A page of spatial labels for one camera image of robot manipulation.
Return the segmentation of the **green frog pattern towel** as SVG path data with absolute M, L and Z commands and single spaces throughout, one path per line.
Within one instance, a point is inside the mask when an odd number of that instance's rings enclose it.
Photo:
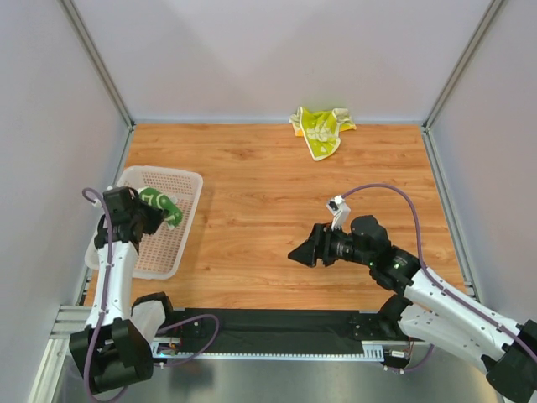
M 183 212 L 163 192 L 152 187 L 138 188 L 137 192 L 143 202 L 146 202 L 151 207 L 166 211 L 164 222 L 169 229 L 177 228 L 182 223 Z

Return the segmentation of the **yellow green towel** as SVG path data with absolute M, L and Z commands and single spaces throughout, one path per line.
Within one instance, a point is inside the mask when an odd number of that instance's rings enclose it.
M 341 144 L 340 134 L 357 129 L 349 110 L 345 108 L 312 112 L 298 107 L 289 116 L 289 123 L 295 136 L 304 139 L 314 161 L 332 156 Z

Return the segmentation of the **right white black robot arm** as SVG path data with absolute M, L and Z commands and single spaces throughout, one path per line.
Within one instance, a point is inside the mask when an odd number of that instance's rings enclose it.
M 362 264 L 393 296 L 385 315 L 403 334 L 465 360 L 512 402 L 528 402 L 536 392 L 536 323 L 519 323 L 482 305 L 443 280 L 419 259 L 391 244 L 373 216 L 355 218 L 349 233 L 317 223 L 310 236 L 289 252 L 308 267 L 338 260 Z

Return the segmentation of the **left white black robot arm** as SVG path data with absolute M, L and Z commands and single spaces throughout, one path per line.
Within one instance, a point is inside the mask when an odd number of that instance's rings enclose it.
M 99 269 L 90 314 L 83 329 L 70 335 L 69 349 L 86 393 L 96 401 L 111 390 L 123 395 L 153 375 L 151 343 L 172 313 L 171 302 L 163 292 L 134 303 L 130 298 L 142 239 L 157 232 L 167 212 L 128 186 L 103 193 L 86 187 L 82 195 L 103 210 L 94 237 Z

